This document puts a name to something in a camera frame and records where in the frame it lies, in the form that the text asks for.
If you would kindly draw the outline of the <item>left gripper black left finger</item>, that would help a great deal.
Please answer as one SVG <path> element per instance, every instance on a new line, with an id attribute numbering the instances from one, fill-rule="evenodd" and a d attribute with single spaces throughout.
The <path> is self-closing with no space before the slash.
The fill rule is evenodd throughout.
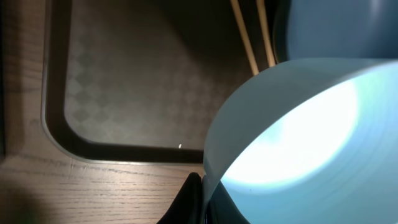
<path id="1" fill-rule="evenodd" d="M 203 200 L 202 179 L 196 172 L 188 175 L 177 196 L 158 224 L 199 224 Z"/>

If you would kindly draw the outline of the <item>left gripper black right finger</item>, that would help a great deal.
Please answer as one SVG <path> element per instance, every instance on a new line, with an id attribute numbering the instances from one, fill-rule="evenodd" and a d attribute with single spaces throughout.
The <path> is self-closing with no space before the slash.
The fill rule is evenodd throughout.
<path id="1" fill-rule="evenodd" d="M 249 224 L 236 207 L 224 185 L 220 182 L 209 201 L 207 224 Z"/>

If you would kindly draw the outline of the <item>light blue bowl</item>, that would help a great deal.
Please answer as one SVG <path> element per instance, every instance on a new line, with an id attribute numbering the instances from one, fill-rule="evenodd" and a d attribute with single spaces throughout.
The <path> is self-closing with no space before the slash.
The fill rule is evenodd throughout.
<path id="1" fill-rule="evenodd" d="M 221 182 L 249 223 L 397 222 L 397 61 L 268 68 L 217 112 L 203 205 Z"/>

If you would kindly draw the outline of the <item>dark blue plate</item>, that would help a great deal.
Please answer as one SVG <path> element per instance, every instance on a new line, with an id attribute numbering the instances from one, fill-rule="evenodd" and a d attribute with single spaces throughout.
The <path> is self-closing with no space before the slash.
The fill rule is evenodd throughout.
<path id="1" fill-rule="evenodd" d="M 397 58 L 397 0 L 280 1 L 272 41 L 281 63 L 300 58 Z"/>

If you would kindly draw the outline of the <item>wooden chopstick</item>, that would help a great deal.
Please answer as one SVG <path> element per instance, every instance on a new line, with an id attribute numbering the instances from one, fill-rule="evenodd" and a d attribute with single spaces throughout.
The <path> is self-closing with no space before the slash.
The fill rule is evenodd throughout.
<path id="1" fill-rule="evenodd" d="M 257 12 L 259 16 L 259 23 L 261 26 L 262 38 L 264 41 L 267 63 L 269 67 L 275 66 L 275 57 L 271 44 L 271 36 L 269 33 L 269 26 L 267 23 L 266 5 L 264 0 L 256 0 Z"/>
<path id="2" fill-rule="evenodd" d="M 248 32 L 246 29 L 246 25 L 244 23 L 243 15 L 241 12 L 241 8 L 239 6 L 238 0 L 230 0 L 231 7 L 233 9 L 234 17 L 236 19 L 236 23 L 239 29 L 239 33 L 241 36 L 241 40 L 244 45 L 244 49 L 246 51 L 246 55 L 248 57 L 249 65 L 253 75 L 257 75 L 259 73 L 259 69 L 256 63 L 256 59 L 254 56 L 254 52 L 252 50 L 252 46 L 249 40 Z"/>

